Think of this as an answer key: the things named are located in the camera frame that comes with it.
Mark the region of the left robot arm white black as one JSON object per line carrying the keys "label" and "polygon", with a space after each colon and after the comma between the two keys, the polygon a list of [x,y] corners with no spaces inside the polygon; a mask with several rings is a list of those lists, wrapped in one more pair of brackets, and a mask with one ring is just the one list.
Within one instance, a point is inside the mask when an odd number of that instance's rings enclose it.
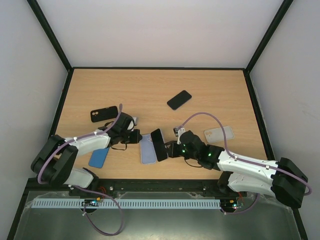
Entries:
{"label": "left robot arm white black", "polygon": [[95,176],[89,170],[75,168],[76,158],[117,144],[138,144],[142,135],[140,130],[135,128],[136,125],[136,117],[121,112],[109,125],[85,135],[67,138],[52,135],[30,168],[41,185],[88,188]]}

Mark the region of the silver white phone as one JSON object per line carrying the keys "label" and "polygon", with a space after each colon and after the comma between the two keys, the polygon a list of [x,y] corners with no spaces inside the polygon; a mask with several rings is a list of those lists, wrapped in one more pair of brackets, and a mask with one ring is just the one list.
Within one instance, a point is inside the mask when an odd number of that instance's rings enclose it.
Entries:
{"label": "silver white phone", "polygon": [[165,147],[164,138],[161,130],[158,128],[150,134],[156,159],[158,162],[164,161],[168,158],[168,153]]}

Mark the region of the lilac phone case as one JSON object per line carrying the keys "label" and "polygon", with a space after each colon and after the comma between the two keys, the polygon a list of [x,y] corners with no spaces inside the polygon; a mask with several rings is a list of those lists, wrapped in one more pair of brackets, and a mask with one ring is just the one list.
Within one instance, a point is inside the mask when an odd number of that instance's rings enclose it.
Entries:
{"label": "lilac phone case", "polygon": [[150,134],[142,135],[140,144],[140,160],[143,165],[155,164],[157,156]]}

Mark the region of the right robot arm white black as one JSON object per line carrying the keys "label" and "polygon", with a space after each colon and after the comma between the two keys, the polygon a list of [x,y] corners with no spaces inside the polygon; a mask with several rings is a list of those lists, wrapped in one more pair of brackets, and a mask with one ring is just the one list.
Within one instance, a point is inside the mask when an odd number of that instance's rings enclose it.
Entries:
{"label": "right robot arm white black", "polygon": [[193,159],[208,170],[221,171],[218,191],[229,196],[233,192],[252,192],[276,198],[292,209],[302,206],[306,194],[307,176],[296,164],[282,157],[261,160],[205,144],[192,131],[182,130],[177,140],[162,145],[169,158]]}

